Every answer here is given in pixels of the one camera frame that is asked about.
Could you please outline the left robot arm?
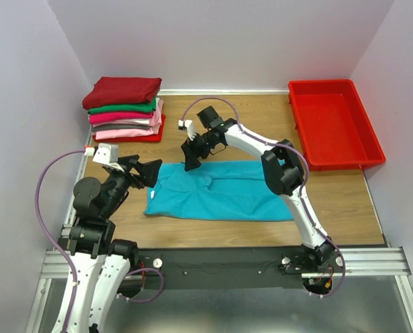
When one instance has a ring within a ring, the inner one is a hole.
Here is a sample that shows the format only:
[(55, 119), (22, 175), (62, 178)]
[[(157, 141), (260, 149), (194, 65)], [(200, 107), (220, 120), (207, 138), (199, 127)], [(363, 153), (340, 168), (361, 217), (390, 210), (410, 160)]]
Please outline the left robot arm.
[(76, 219), (69, 233), (70, 271), (54, 332), (102, 332), (123, 278), (139, 263), (135, 242), (114, 239), (110, 220), (130, 188), (154, 187), (161, 160), (141, 163), (138, 155), (117, 157), (97, 151), (95, 163), (108, 172), (73, 188)]

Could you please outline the teal t shirt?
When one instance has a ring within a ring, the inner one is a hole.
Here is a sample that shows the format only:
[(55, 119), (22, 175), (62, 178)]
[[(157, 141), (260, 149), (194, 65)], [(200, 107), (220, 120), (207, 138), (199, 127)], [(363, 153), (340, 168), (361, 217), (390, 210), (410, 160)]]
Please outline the teal t shirt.
[(163, 164), (148, 189), (146, 215), (211, 221), (291, 221), (283, 200), (265, 184), (260, 162), (205, 162), (184, 170), (184, 163)]

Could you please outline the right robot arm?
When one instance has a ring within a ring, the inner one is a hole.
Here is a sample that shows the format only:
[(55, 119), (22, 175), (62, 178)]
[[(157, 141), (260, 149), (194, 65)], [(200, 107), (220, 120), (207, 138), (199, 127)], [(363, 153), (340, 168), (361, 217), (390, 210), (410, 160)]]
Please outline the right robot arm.
[(207, 159), (219, 144), (257, 157), (267, 188), (282, 198), (296, 223), (304, 249), (304, 268), (311, 271), (326, 265), (336, 246), (319, 222), (308, 198), (309, 168), (299, 151), (286, 139), (277, 142), (248, 130), (237, 119), (224, 120), (212, 106), (203, 109), (197, 117), (206, 129), (205, 133), (198, 133), (191, 120), (181, 118), (178, 121), (178, 128), (187, 134), (181, 145), (185, 170), (200, 168), (200, 160)]

